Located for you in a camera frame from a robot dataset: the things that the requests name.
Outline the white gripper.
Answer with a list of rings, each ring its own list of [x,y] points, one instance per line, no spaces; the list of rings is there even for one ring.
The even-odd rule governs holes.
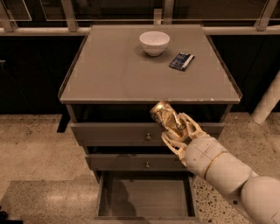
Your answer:
[[[206,136],[207,133],[189,115],[179,113],[178,116],[185,123],[187,134],[193,140],[186,145],[170,139],[164,132],[161,138],[179,160],[185,162],[190,172],[204,179],[210,166],[227,150],[217,139]]]

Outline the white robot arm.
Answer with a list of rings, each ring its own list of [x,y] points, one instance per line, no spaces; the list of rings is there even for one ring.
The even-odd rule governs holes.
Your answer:
[[[280,224],[280,180],[255,173],[184,113],[169,112],[161,124],[164,143],[189,172],[254,224]]]

